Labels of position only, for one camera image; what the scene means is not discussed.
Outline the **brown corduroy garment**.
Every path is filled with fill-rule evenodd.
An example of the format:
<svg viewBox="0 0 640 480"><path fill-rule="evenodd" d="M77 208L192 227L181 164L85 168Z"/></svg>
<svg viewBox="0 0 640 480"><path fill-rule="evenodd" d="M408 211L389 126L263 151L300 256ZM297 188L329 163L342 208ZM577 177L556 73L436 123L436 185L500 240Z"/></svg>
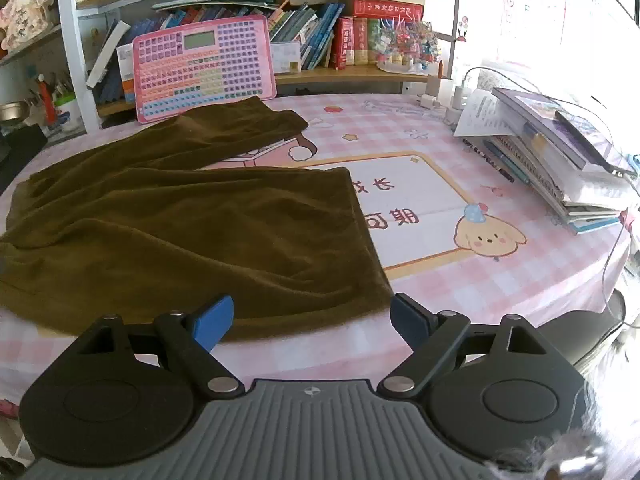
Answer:
<svg viewBox="0 0 640 480"><path fill-rule="evenodd" d="M1 237L1 303L77 335L230 296L234 339L318 330L390 304L352 178L226 166L307 123L250 98L190 110L32 174Z"/></svg>

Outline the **stack of books and papers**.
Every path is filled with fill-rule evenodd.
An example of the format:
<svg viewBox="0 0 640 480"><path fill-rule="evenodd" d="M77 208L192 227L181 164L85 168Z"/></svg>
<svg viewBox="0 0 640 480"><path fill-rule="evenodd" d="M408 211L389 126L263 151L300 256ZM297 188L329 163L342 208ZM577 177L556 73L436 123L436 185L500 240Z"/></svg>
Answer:
<svg viewBox="0 0 640 480"><path fill-rule="evenodd" d="M538 93L477 89L454 135L530 185L574 233L639 208L638 170L586 118Z"/></svg>

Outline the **white charger plug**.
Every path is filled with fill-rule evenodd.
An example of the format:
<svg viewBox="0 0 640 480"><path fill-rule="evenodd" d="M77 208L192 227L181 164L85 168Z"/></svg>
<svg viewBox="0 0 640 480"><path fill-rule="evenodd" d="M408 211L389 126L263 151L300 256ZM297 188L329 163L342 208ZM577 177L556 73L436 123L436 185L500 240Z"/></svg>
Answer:
<svg viewBox="0 0 640 480"><path fill-rule="evenodd" d="M423 107L426 110L434 110L434 108L439 107L439 102L436 96L430 96L429 94L420 96L419 104L420 107Z"/></svg>

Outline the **pink toy keyboard tablet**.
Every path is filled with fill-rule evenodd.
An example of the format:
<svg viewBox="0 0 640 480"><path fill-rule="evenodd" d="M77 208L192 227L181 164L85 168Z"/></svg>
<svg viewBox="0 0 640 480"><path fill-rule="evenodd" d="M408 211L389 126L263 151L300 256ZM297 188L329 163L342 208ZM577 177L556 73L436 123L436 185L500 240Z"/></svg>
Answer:
<svg viewBox="0 0 640 480"><path fill-rule="evenodd" d="M262 15L221 18L134 38L137 121L160 122L192 108L277 95L268 23Z"/></svg>

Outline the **metal bowl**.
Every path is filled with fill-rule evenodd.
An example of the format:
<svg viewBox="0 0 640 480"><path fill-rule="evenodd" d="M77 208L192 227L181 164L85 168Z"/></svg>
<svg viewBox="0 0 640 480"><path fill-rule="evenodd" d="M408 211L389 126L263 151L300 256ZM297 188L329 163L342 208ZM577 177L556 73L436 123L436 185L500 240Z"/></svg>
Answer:
<svg viewBox="0 0 640 480"><path fill-rule="evenodd" d="M29 105L25 101L15 101L0 105L2 124L19 124L29 116Z"/></svg>

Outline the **colourful paper flower ornament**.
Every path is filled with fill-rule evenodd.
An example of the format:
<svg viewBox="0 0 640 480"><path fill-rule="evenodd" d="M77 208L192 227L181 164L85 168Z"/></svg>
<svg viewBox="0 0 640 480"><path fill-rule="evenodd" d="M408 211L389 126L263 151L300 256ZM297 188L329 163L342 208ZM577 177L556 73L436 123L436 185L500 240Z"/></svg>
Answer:
<svg viewBox="0 0 640 480"><path fill-rule="evenodd" d="M375 66L386 73L426 76L442 67L438 37L430 22L380 20L370 47Z"/></svg>

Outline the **white box with yellow label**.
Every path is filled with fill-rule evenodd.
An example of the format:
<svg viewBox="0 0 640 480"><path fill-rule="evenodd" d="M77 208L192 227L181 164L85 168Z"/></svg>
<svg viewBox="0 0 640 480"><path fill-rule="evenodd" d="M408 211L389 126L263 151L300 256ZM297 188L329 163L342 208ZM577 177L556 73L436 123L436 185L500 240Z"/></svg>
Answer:
<svg viewBox="0 0 640 480"><path fill-rule="evenodd" d="M302 70L300 43L297 40L270 44L272 68L276 75L298 74Z"/></svg>

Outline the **red upright dictionary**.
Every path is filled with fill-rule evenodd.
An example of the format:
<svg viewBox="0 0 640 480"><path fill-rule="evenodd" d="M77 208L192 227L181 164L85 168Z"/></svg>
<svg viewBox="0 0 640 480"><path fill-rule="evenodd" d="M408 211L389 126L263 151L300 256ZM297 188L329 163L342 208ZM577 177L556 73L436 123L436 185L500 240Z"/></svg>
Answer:
<svg viewBox="0 0 640 480"><path fill-rule="evenodd" d="M354 19L343 16L335 27L330 65L334 70L344 70L355 64L354 55Z"/></svg>

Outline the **white wooden bookshelf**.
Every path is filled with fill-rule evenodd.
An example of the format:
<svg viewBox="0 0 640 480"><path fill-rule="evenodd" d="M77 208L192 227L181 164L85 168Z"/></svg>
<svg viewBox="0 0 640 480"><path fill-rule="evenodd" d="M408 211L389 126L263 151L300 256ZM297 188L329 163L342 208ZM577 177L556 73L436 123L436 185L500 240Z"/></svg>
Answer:
<svg viewBox="0 0 640 480"><path fill-rule="evenodd" d="M70 78L88 132L130 110L140 124L281 87L384 80L391 70L323 66L340 18L422 18L400 0L58 0Z"/></svg>

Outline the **red dictionary lying flat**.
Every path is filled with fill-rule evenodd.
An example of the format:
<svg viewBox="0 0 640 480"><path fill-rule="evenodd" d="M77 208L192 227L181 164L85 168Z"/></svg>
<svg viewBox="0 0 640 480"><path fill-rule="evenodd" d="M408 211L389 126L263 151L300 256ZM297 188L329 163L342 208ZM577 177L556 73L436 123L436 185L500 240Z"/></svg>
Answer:
<svg viewBox="0 0 640 480"><path fill-rule="evenodd" d="M398 18L398 20L421 21L423 6L394 0L354 0L352 15L356 18Z"/></svg>

